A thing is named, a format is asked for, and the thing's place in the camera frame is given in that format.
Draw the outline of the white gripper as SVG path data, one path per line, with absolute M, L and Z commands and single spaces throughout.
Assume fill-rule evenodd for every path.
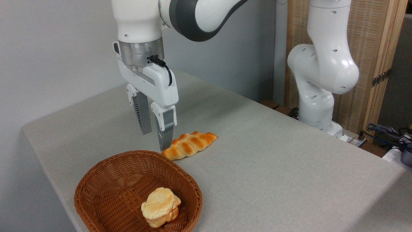
M 119 69 L 126 86 L 128 100 L 133 107 L 143 135 L 152 132 L 148 98 L 156 116 L 160 151 L 171 146 L 173 129 L 177 125 L 176 107 L 179 97 L 176 79 L 167 68 L 163 42 L 113 44 Z

